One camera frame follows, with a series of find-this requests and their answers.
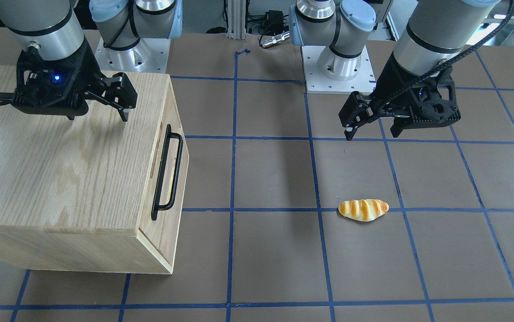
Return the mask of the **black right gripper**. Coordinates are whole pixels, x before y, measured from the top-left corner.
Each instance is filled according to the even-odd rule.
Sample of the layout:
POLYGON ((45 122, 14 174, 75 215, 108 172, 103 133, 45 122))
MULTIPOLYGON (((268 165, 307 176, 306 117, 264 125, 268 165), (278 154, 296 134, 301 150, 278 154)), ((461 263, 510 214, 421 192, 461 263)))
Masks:
POLYGON ((86 100, 113 107, 127 122, 138 94, 126 73, 103 75, 90 45, 59 60, 43 60, 33 47, 20 53, 14 108, 26 114, 66 115, 73 121, 89 111, 86 100))

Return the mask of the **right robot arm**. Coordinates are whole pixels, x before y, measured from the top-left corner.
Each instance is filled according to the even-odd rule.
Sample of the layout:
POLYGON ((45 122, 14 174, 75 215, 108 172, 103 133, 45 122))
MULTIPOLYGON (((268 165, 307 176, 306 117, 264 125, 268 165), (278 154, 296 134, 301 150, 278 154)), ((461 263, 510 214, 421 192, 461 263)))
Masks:
POLYGON ((146 39, 175 39, 183 32, 181 0, 90 0, 101 33, 105 76, 69 0, 0 0, 0 20, 21 46, 16 87, 0 93, 0 106, 24 114, 65 116, 89 111, 88 101, 111 106, 126 122, 138 95, 128 71, 153 68, 146 39))

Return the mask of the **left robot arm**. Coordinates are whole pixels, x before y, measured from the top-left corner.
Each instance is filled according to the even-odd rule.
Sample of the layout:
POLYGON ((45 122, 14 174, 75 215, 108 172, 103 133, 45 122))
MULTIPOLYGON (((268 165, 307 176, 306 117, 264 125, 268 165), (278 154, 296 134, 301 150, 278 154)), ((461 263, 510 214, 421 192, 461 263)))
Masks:
MULTIPOLYGON (((358 128, 393 118, 391 134, 448 127, 461 118, 452 66, 494 37, 513 16, 514 0, 492 32, 465 49, 465 43, 496 6, 496 0, 420 0, 406 30, 375 84, 373 92, 351 92, 338 116, 351 140, 358 128)), ((298 0, 289 11, 291 41, 323 46, 319 68, 331 79, 355 77, 361 53, 377 22, 363 0, 298 0)))

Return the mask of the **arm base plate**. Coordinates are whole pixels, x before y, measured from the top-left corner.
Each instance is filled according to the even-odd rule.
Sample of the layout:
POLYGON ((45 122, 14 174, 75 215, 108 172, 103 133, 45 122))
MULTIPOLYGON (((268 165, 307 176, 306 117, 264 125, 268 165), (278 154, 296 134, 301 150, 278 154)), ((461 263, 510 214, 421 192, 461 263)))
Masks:
POLYGON ((345 59, 325 46, 304 46, 302 65, 308 93, 370 94, 377 83, 366 47, 358 57, 345 59))
POLYGON ((165 73, 171 39, 143 38, 135 47, 114 51, 103 47, 100 39, 95 58, 102 70, 117 72, 165 73))

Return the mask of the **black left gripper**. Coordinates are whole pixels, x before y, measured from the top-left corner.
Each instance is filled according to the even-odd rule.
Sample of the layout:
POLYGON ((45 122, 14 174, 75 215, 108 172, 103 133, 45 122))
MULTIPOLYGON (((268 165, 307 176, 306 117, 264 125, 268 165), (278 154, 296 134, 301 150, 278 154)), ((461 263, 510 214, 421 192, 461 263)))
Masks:
POLYGON ((447 127, 458 122, 461 113, 456 102, 452 70, 449 66, 439 75, 427 77, 391 99, 392 94, 418 79, 417 75, 406 71, 392 54, 378 78, 374 101, 370 95, 352 92, 341 108, 339 118, 345 128, 346 140, 351 141, 363 125, 384 116, 394 118, 390 128, 394 138, 404 130, 447 127))

